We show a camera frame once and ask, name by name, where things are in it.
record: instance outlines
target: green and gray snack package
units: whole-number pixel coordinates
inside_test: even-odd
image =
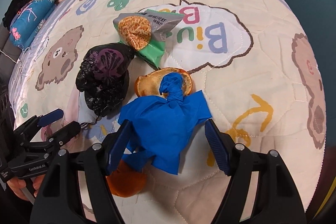
[[[183,14],[146,10],[120,14],[113,24],[122,43],[133,47],[138,55],[158,68],[165,52],[167,33],[183,17]]]

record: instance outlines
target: blue floral pillow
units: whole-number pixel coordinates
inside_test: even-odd
[[[30,46],[27,40],[35,31],[41,20],[54,6],[55,0],[32,0],[22,11],[17,20],[12,24],[10,29],[10,40],[14,46],[22,50]]]

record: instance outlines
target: pink flower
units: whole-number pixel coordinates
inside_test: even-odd
[[[19,34],[19,32],[17,32],[16,30],[17,30],[16,28],[13,28],[12,29],[12,34],[13,34],[15,40],[19,40],[20,37],[21,37],[21,34]]]

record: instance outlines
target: yellow stripe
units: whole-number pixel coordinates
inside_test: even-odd
[[[330,198],[331,194],[332,194],[333,191],[335,190],[335,188],[336,188],[336,177],[335,177],[333,183],[331,184],[331,187],[330,187],[330,189],[329,189],[327,195],[325,196],[325,199],[323,200],[323,202],[322,202],[320,208],[318,209],[317,213],[315,214],[315,216],[317,216],[318,213],[322,210],[322,208],[324,207],[324,205],[327,203],[328,199]]]

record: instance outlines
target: black plastic bag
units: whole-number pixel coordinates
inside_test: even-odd
[[[76,78],[76,87],[84,92],[85,102],[97,116],[105,117],[125,99],[128,66],[135,50],[122,43],[91,48],[84,57]]]

